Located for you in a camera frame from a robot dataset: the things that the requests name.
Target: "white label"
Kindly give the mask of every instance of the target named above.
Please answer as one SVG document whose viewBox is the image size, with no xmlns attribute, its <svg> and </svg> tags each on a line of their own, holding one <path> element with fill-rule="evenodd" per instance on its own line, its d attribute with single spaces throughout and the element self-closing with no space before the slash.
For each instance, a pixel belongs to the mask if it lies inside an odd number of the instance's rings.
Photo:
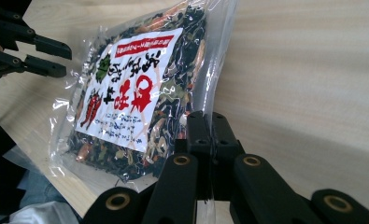
<svg viewBox="0 0 369 224">
<path fill-rule="evenodd" d="M 145 152 L 163 73 L 182 28 L 107 47 L 87 88 L 76 131 Z"/>
</svg>

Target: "light wood surface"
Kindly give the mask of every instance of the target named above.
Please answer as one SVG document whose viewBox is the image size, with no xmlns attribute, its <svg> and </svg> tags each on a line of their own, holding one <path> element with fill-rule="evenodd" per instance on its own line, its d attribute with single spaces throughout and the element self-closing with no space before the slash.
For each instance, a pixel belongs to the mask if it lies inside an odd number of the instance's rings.
<svg viewBox="0 0 369 224">
<path fill-rule="evenodd" d="M 175 3 L 33 0 L 24 20 L 69 44 L 76 30 Z M 70 63 L 20 49 L 11 53 Z M 27 73 L 0 79 L 0 124 L 46 174 L 48 118 L 63 87 L 61 79 Z M 246 152 L 265 157 L 296 192 L 309 198 L 317 189 L 338 189 L 369 208 L 369 0 L 241 0 L 214 110 Z M 48 177 L 81 215 L 97 197 L 70 174 Z M 230 223 L 227 203 L 216 207 L 217 223 Z"/>
</svg>

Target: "screw hole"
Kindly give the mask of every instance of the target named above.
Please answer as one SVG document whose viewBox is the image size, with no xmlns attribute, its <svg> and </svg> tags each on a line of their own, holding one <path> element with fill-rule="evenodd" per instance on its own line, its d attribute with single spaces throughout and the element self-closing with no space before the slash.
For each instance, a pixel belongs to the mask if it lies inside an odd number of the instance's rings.
<svg viewBox="0 0 369 224">
<path fill-rule="evenodd" d="M 173 159 L 173 162 L 176 165 L 187 165 L 188 163 L 190 163 L 190 158 L 186 156 L 177 156 Z"/>
<path fill-rule="evenodd" d="M 246 165 L 249 165 L 249 166 L 259 166 L 261 165 L 261 161 L 255 157 L 251 157 L 251 156 L 248 156 L 248 157 L 245 157 L 243 159 L 243 162 L 246 164 Z"/>
<path fill-rule="evenodd" d="M 107 199 L 106 207 L 109 210 L 116 211 L 126 207 L 130 201 L 131 198 L 127 193 L 117 193 Z"/>
<path fill-rule="evenodd" d="M 327 195 L 323 198 L 323 201 L 337 212 L 350 213 L 353 210 L 353 207 L 350 205 L 350 203 L 338 196 Z"/>
</svg>

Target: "snack package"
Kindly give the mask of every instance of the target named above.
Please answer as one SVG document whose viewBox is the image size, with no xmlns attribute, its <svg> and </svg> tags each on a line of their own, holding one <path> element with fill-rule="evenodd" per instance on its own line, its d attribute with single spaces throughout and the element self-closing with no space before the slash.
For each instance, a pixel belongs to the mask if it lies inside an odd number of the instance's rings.
<svg viewBox="0 0 369 224">
<path fill-rule="evenodd" d="M 213 111 L 235 7 L 183 1 L 99 32 L 73 72 L 72 99 L 56 101 L 67 110 L 54 124 L 52 166 L 101 191 L 155 182 L 175 140 L 186 138 L 187 116 Z"/>
</svg>

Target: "red chili pepper illustration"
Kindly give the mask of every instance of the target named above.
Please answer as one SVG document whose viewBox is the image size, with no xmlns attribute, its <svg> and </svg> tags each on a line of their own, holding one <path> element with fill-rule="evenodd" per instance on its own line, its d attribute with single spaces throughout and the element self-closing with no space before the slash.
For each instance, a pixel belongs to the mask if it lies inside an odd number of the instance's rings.
<svg viewBox="0 0 369 224">
<path fill-rule="evenodd" d="M 99 93 L 96 92 L 92 95 L 91 100 L 88 104 L 88 109 L 86 111 L 86 117 L 85 120 L 80 123 L 80 126 L 82 127 L 85 123 L 88 123 L 88 126 L 86 129 L 89 128 L 92 121 L 94 120 L 94 117 L 96 116 L 97 110 L 100 107 L 100 104 L 102 103 L 102 96 L 99 96 Z"/>
</svg>

